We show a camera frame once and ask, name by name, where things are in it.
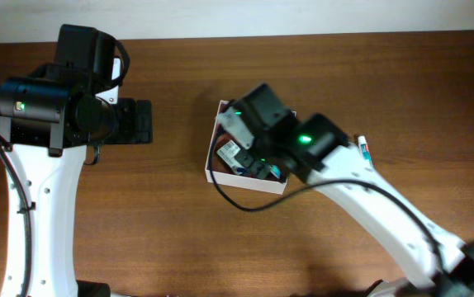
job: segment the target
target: green led light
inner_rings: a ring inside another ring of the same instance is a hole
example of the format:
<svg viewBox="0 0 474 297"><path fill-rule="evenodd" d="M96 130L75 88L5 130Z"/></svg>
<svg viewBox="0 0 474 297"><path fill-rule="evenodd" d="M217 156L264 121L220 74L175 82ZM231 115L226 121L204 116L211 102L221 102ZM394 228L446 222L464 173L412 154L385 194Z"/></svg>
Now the green led light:
<svg viewBox="0 0 474 297"><path fill-rule="evenodd" d="M17 101L15 103L15 109L18 110L18 111L24 111L26 109L26 104L24 104L20 101Z"/></svg>
<svg viewBox="0 0 474 297"><path fill-rule="evenodd" d="M298 139L302 144L309 144L312 141L312 137L308 135L301 135Z"/></svg>

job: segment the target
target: white wall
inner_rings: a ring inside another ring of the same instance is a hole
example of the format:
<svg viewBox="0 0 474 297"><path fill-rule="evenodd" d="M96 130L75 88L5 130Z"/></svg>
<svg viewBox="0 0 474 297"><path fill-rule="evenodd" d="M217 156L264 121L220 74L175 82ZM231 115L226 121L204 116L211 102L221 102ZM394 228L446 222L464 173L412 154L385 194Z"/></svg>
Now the white wall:
<svg viewBox="0 0 474 297"><path fill-rule="evenodd" d="M0 42L63 23L118 39L474 29L474 0L0 0Z"/></svg>

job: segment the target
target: wooden table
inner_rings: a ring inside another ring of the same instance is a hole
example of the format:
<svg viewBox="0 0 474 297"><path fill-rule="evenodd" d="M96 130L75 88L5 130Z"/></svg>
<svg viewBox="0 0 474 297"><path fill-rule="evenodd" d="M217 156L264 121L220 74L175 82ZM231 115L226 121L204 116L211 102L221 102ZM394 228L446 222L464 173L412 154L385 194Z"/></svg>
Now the wooden table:
<svg viewBox="0 0 474 297"><path fill-rule="evenodd" d="M474 238L474 31L129 40L123 97L150 99L154 143L110 146L78 187L80 280L141 296L289 296L365 289L401 271L332 201L239 212L206 182L219 100L268 82L301 118L365 134L377 170L430 218ZM55 44L0 45L0 82ZM301 183L293 178L288 190ZM273 198L226 188L259 205ZM6 261L0 163L0 288Z"/></svg>

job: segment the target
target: white box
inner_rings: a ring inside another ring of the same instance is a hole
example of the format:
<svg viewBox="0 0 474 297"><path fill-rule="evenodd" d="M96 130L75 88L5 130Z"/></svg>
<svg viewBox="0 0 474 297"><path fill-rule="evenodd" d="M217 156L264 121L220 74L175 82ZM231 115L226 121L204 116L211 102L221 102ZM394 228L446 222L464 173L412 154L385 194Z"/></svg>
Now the white box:
<svg viewBox="0 0 474 297"><path fill-rule="evenodd" d="M217 114L219 114L220 108L222 105L227 104L227 101L220 101L219 108L217 109ZM213 138L215 137L216 128L219 125L217 119L215 119L215 126L213 127L213 133L211 134L210 146L213 142ZM209 155L210 147L208 146L208 156L206 159L206 177L208 182L213 182L211 180L210 171L207 169L207 161L211 157ZM282 194L285 191L285 187L287 187L287 182L279 182L279 181L267 181L267 180L260 180L258 178L252 177L241 177L235 174L229 174L224 172L217 172L213 171L213 176L217 180L217 183L220 185L226 186L237 186L244 189L256 190L256 191L265 191L274 194Z"/></svg>

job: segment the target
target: object inside box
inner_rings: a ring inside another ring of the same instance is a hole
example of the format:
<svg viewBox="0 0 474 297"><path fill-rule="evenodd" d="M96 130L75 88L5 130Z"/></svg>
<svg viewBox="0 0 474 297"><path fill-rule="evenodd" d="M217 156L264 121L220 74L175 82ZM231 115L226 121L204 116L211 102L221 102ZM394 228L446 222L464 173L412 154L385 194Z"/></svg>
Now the object inside box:
<svg viewBox="0 0 474 297"><path fill-rule="evenodd" d="M218 110L219 113L221 113L224 108L225 108L226 104L222 103L220 104L220 108ZM225 162L221 159L221 156L217 154L217 152L225 145L227 145L230 141L233 141L234 143L235 140L233 139L233 137L230 135L230 134L227 134L227 133L224 133L221 137L219 137L219 139L216 140L216 146L215 146L215 151L213 153L213 155L210 156L211 158L211 163L212 163L212 167L213 167L213 171L214 172L222 172L222 173L227 173L227 174L233 174L233 175L240 175L241 174L236 174L235 173L235 169L232 170L232 168L230 167L229 163L228 162ZM272 172L277 172L276 170L277 168L274 167L274 169L272 170ZM257 178L255 175L253 174L245 174L244 175L245 177L249 177L249 178ZM270 170L268 169L268 174L265 178L257 178L257 179L263 179L265 181L271 181L271 182L285 182L287 179L286 177L281 177L281 178L278 178L276 177L274 174L272 174L270 172Z"/></svg>

